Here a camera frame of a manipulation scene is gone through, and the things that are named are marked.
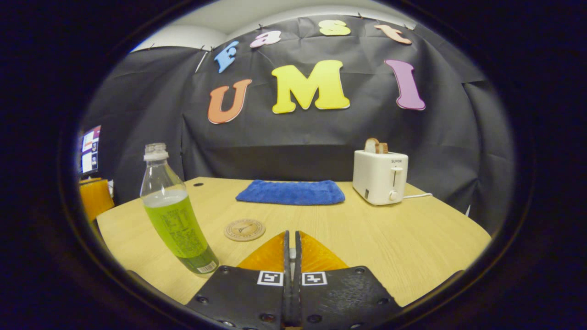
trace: computer screen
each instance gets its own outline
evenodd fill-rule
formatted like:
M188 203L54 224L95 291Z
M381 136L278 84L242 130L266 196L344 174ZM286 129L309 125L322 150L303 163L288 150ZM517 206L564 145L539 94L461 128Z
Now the computer screen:
M98 142L101 127L102 125L90 129L80 139L81 159L79 174L81 176L98 172Z

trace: coaster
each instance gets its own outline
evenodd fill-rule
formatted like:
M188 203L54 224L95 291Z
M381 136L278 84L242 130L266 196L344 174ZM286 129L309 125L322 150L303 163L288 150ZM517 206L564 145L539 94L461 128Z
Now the coaster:
M233 241L247 242L259 238L265 233L265 226L257 220L240 219L226 226L224 235Z

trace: orange letter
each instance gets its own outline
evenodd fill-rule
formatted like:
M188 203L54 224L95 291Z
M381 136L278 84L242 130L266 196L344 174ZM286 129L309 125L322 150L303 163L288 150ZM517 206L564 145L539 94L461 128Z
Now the orange letter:
M392 29L392 27L389 25L375 25L375 28L380 29L383 31L383 33L385 33L386 36L397 42L405 43L406 45L411 44L410 39L402 38L402 36L400 36L402 33L400 30Z
M242 105L245 103L247 86L252 82L251 79L243 79L234 83L233 88L236 90L234 92L234 102L232 103L232 107L227 111L222 111L222 99L224 98L224 92L228 90L228 86L221 86L210 92L208 120L212 124L222 124L235 119L241 113Z

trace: plastic bottle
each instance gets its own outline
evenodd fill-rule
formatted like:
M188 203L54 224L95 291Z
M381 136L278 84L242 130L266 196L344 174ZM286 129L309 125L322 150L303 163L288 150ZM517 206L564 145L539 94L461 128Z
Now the plastic bottle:
M210 274L218 258L202 233L185 184L167 164L165 143L145 146L147 170L140 197L147 215L171 252L192 272Z

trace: table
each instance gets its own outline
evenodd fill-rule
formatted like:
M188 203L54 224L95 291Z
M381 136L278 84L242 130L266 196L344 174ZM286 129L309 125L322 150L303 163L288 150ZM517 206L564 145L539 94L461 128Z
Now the table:
M351 182L337 182L346 197L337 205L286 206L237 201L235 197L251 182L198 177L185 183L200 227L221 264L238 265L261 244L285 230L289 230L290 246L294 247L295 231L301 230L348 266L369 267L403 307L456 271L466 269L491 240L473 220L432 196L373 206L364 201ZM409 184L406 186L406 196L422 193ZM249 242L226 238L226 225L242 218L264 223L265 234ZM167 249L139 198L102 213L97 221L118 262L179 303L186 304L206 282Z

